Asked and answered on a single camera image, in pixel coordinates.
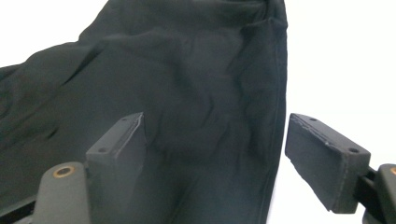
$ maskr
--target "white wall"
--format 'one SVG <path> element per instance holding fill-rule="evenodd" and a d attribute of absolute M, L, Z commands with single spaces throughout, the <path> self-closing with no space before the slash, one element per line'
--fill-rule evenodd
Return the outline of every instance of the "white wall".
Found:
<path fill-rule="evenodd" d="M 105 0 L 1 0 L 0 67 L 76 41 Z M 396 163 L 394 0 L 286 0 L 290 28 L 288 111 L 322 120 Z M 282 155 L 268 224 L 361 223 L 329 213 Z"/>

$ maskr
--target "screw hole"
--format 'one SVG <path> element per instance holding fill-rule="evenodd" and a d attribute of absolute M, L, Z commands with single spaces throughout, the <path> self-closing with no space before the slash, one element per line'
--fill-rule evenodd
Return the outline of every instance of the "screw hole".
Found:
<path fill-rule="evenodd" d="M 353 148 L 353 147 L 350 148 L 349 151 L 352 152 L 352 153 L 359 153 L 359 151 L 356 148 Z"/>
<path fill-rule="evenodd" d="M 396 167 L 390 168 L 390 171 L 391 171 L 394 175 L 396 175 Z"/>
<path fill-rule="evenodd" d="M 63 177 L 73 174 L 74 172 L 75 172 L 75 168 L 73 166 L 63 166 L 63 167 L 57 169 L 53 173 L 53 176 L 55 178 L 63 178 Z"/>
<path fill-rule="evenodd" d="M 98 149 L 98 152 L 105 153 L 105 152 L 107 152 L 107 148 L 101 147 Z"/>

